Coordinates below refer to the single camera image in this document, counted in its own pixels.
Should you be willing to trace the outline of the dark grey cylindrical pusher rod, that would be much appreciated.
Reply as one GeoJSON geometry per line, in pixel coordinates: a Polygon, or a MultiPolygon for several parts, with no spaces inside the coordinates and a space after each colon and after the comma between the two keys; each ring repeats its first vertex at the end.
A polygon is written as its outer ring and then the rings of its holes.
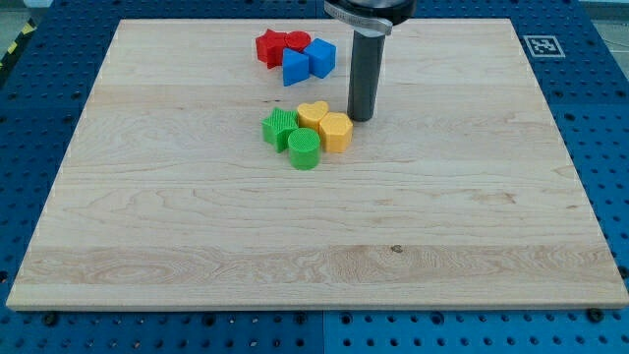
{"type": "Polygon", "coordinates": [[[348,91],[348,116],[358,122],[371,120],[384,49],[384,35],[367,36],[354,30],[348,91]]]}

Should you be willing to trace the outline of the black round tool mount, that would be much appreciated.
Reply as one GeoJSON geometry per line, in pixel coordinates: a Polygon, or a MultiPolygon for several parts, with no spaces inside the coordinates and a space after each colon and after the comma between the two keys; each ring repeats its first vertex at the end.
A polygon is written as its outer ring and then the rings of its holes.
{"type": "Polygon", "coordinates": [[[362,35],[391,35],[392,29],[411,19],[417,0],[324,0],[330,17],[362,35]]]}

